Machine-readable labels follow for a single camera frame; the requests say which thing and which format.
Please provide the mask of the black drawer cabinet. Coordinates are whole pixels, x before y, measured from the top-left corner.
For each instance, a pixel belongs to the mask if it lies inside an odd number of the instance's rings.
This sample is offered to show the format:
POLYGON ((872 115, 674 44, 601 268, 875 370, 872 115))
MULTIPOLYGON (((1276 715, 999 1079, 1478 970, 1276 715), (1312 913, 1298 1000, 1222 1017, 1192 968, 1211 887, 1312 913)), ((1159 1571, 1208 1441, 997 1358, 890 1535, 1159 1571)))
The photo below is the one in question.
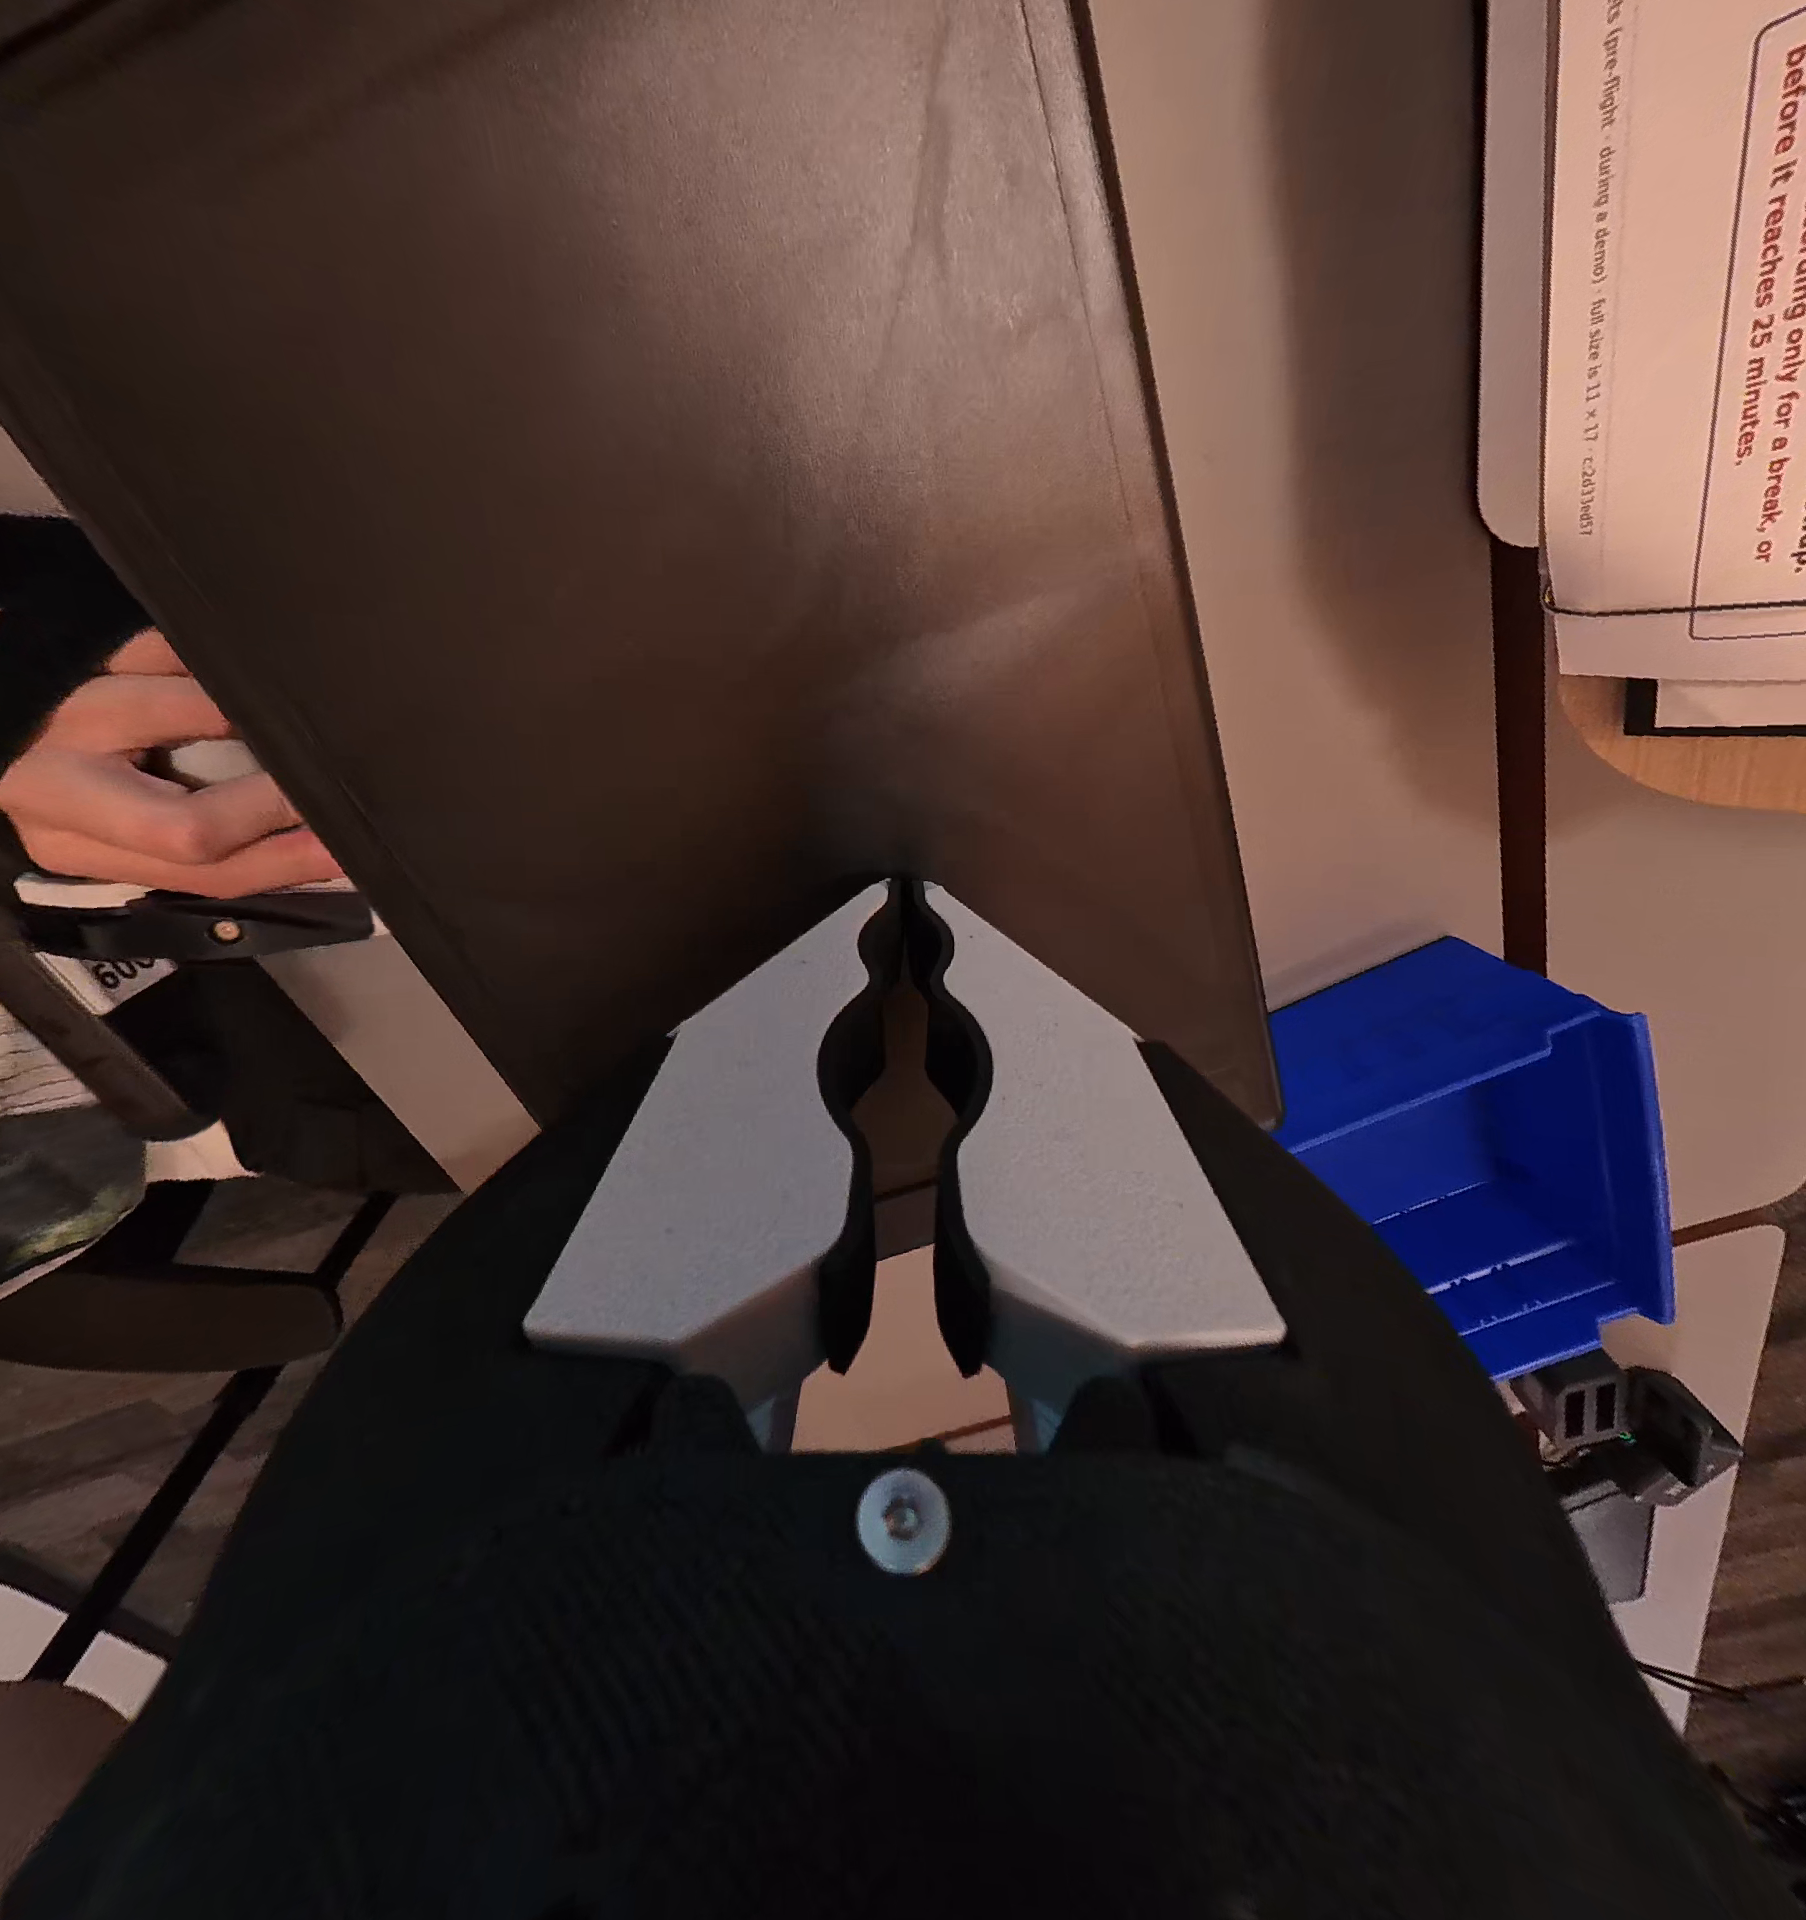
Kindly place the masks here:
POLYGON ((1085 4, 0 4, 0 426, 536 1127, 887 877, 1277 1120, 1085 4))

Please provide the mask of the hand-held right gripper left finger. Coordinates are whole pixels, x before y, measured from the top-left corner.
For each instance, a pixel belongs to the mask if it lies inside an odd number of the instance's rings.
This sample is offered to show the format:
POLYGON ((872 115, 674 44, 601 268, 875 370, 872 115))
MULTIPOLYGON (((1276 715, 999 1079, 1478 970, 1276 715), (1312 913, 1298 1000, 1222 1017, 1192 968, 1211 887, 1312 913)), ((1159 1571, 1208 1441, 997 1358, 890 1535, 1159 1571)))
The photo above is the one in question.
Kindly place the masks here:
POLYGON ((810 1377, 868 1334, 872 1150, 891 885, 761 963, 665 1045, 540 1294, 526 1343, 723 1383, 768 1453, 810 1377))

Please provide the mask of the grey desk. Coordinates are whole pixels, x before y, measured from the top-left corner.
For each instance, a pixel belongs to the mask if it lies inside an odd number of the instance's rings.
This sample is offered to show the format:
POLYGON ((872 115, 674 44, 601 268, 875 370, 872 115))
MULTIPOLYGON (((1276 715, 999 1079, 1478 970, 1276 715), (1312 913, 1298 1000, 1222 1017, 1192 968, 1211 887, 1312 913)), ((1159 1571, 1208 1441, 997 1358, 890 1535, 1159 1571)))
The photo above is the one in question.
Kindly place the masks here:
POLYGON ((1486 4, 1084 4, 1264 1004, 1493 942, 1486 4))

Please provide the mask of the grey power box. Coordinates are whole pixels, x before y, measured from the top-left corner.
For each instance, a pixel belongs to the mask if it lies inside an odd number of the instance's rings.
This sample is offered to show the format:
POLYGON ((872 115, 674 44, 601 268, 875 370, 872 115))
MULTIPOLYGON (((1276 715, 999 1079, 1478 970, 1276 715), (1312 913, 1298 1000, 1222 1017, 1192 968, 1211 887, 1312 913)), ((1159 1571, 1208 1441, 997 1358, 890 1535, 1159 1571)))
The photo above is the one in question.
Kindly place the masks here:
POLYGON ((1655 1508, 1610 1481, 1558 1495, 1588 1569, 1608 1606, 1644 1599, 1649 1574, 1655 1508))

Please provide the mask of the person's left hand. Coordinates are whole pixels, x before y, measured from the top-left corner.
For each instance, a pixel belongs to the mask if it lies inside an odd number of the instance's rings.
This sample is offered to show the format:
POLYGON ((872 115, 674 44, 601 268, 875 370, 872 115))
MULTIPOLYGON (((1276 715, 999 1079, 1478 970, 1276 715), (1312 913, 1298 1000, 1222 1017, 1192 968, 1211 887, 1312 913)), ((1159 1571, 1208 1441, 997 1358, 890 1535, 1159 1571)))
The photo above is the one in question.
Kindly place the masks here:
POLYGON ((59 517, 0 512, 0 848, 28 873, 204 901, 342 880, 263 773, 188 785, 157 757, 232 722, 59 517))

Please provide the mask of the person's printed white t-shirt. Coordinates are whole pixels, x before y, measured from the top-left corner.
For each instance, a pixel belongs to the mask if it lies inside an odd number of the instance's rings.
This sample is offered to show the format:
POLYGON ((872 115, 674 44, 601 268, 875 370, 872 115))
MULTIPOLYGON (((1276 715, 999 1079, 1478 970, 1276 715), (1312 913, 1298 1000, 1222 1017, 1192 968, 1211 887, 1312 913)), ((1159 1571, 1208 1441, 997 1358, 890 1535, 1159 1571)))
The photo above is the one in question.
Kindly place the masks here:
POLYGON ((0 1003, 0 1301, 91 1249, 150 1185, 241 1178, 221 1124, 136 1138, 0 1003))

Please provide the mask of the white instruction poster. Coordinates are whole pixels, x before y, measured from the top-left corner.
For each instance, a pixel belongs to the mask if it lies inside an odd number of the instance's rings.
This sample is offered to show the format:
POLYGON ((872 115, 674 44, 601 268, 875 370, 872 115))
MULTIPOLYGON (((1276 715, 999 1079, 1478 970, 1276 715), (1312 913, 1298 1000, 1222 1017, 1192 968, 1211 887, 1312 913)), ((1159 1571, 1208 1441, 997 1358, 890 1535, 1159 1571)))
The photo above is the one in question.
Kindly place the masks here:
POLYGON ((1806 737, 1806 2, 1484 7, 1476 505, 1636 737, 1806 737))

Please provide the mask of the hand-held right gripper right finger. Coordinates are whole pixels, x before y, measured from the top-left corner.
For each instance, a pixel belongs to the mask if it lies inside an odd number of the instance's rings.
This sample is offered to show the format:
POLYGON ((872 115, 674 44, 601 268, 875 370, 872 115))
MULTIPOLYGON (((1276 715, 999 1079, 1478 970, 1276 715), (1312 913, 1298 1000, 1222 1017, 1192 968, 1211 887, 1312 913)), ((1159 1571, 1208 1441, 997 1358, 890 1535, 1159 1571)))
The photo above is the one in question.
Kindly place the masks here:
POLYGON ((1265 1354, 1285 1320, 1167 1104, 1145 1047, 934 883, 910 885, 938 1148, 938 1331, 996 1372, 1044 1453, 1089 1380, 1265 1354))

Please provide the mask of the black office chair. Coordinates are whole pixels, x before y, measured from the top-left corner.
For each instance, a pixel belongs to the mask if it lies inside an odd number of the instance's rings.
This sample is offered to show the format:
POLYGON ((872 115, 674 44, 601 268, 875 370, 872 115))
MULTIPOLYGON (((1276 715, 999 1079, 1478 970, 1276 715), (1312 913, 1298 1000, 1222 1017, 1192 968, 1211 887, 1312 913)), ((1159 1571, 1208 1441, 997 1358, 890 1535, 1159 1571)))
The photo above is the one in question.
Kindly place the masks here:
POLYGON ((536 1123, 390 938, 179 970, 110 1025, 240 1173, 154 1178, 0 1305, 0 1566, 62 1606, 127 1559, 110 1625, 159 1653, 339 1336, 536 1123))

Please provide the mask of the person's right forearm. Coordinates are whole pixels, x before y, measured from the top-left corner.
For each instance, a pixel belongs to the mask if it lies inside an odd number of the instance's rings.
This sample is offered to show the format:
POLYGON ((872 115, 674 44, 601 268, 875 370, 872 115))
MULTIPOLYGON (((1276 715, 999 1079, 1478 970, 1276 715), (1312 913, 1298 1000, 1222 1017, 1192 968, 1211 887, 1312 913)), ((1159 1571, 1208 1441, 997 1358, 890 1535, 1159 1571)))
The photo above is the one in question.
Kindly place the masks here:
POLYGON ((0 1683, 0 1899, 127 1726, 127 1716, 90 1692, 0 1683))

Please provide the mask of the black electronic device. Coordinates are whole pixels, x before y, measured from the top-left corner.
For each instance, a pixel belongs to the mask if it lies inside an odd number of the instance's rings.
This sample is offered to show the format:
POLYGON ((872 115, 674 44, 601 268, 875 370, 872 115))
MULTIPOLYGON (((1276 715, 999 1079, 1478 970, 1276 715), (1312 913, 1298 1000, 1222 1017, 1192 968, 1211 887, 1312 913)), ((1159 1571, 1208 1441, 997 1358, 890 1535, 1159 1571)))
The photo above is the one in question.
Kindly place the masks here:
POLYGON ((1740 1438, 1682 1380, 1602 1351, 1509 1380, 1543 1474, 1566 1506, 1615 1495, 1668 1508, 1731 1474, 1740 1438))

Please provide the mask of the blue plastic bin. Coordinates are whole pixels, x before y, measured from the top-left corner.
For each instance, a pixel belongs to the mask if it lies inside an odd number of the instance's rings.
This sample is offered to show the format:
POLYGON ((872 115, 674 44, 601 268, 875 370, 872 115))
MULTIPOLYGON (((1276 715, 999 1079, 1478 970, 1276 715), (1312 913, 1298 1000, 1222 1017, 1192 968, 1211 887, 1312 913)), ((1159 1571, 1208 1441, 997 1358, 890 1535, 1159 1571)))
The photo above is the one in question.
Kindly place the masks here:
POLYGON ((1491 1380, 1677 1312, 1648 1021, 1443 936, 1270 1017, 1276 1141, 1491 1380))

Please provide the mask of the wooden backing board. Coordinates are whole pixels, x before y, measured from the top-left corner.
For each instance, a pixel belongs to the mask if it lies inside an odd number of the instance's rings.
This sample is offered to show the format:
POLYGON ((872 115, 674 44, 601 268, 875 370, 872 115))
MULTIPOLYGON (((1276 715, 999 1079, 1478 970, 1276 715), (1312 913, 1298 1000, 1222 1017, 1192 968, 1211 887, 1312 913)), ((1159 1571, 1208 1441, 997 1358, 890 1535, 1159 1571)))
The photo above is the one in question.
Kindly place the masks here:
POLYGON ((1688 805, 1806 819, 1806 735, 1632 735, 1626 683, 1558 681, 1558 701, 1576 737, 1636 786, 1688 805))

